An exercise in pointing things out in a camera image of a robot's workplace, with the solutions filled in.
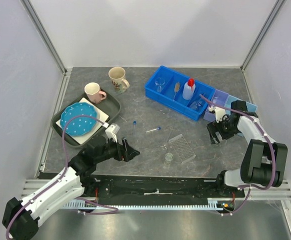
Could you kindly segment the blue safety glasses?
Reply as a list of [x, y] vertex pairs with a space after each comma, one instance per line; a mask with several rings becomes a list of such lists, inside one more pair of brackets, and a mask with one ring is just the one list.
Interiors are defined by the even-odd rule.
[[202, 97], [198, 97], [198, 99], [194, 100], [189, 108], [196, 111], [196, 112], [200, 112], [202, 110], [204, 110], [207, 106], [209, 105]]

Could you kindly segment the small glass bottle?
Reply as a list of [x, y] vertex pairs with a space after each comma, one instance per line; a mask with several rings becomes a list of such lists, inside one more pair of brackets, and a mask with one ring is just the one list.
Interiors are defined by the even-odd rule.
[[164, 166], [169, 167], [173, 162], [174, 155], [171, 152], [167, 152], [164, 156]]

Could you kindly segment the white red wash bottle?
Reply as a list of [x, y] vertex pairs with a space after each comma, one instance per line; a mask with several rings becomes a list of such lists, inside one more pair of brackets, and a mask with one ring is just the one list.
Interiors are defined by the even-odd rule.
[[189, 78], [188, 81], [184, 84], [182, 97], [185, 100], [190, 100], [194, 94], [196, 85], [193, 78]]

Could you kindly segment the tan bristle tube brush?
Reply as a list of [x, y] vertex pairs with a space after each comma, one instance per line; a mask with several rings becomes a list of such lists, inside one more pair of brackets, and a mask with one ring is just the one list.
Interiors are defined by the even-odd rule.
[[174, 96], [173, 96], [173, 100], [176, 99], [176, 95], [177, 95], [177, 93], [179, 92], [180, 87], [181, 87], [180, 82], [177, 82], [177, 83], [175, 84], [175, 86], [174, 86]]

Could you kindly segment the clear glass beaker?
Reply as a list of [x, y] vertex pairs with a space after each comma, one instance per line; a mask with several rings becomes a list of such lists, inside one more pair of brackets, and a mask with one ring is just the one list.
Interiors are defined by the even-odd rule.
[[162, 77], [158, 77], [155, 79], [155, 86], [156, 86], [156, 91], [160, 93], [165, 85], [166, 81]]

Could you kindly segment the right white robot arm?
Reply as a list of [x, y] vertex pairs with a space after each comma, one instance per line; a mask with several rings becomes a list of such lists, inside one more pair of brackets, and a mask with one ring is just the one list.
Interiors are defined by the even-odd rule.
[[215, 193], [226, 197], [234, 188], [278, 188], [284, 180], [288, 147], [274, 140], [261, 126], [258, 115], [249, 111], [247, 102], [236, 100], [231, 107], [209, 102], [208, 110], [215, 115], [207, 125], [212, 144], [242, 134], [248, 143], [240, 168], [224, 170], [214, 184]]

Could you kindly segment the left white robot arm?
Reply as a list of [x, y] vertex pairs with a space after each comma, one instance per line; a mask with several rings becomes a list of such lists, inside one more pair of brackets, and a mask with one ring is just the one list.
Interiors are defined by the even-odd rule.
[[21, 200], [13, 197], [5, 207], [2, 224], [8, 240], [30, 240], [39, 227], [69, 201], [95, 192], [90, 181], [97, 164], [109, 159], [129, 162], [140, 152], [126, 138], [118, 143], [103, 136], [93, 137], [53, 179]]

